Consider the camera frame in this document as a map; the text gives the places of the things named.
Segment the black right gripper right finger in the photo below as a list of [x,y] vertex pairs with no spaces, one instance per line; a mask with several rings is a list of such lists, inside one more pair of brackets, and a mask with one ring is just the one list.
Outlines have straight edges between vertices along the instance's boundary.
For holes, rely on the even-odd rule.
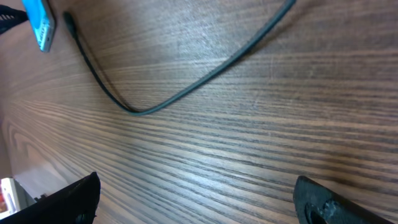
[[303,175],[297,178],[293,201],[301,224],[392,224]]

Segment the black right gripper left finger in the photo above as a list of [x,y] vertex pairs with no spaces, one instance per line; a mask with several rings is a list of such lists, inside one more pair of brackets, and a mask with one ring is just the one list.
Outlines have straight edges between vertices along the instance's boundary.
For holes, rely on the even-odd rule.
[[92,224],[100,201],[96,172],[1,220],[1,224]]

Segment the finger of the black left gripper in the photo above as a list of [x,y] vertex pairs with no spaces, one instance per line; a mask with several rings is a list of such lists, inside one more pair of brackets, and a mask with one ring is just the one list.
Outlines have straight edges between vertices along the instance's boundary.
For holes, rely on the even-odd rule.
[[25,11],[13,9],[5,5],[0,5],[0,15],[0,34],[28,20]]

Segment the Galaxy S25 smartphone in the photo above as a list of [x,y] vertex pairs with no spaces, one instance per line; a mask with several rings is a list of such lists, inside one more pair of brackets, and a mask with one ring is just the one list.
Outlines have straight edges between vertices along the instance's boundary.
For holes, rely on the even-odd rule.
[[42,52],[49,52],[56,28],[48,0],[22,0],[36,42]]

